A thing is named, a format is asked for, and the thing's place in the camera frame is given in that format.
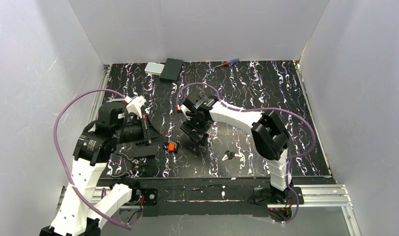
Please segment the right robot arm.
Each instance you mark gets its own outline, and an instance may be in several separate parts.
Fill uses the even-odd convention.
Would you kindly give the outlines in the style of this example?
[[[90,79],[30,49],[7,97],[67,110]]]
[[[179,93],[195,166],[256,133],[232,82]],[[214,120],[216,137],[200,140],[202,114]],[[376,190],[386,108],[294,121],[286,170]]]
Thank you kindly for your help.
[[[176,105],[186,120],[181,125],[191,141],[205,146],[208,130],[215,122],[226,123],[247,132],[255,150],[265,158],[270,168],[270,186],[262,194],[254,193],[255,204],[298,202],[292,191],[293,182],[288,167],[288,143],[291,138],[280,117],[275,112],[246,111],[219,101],[215,96],[189,95],[182,105]]]

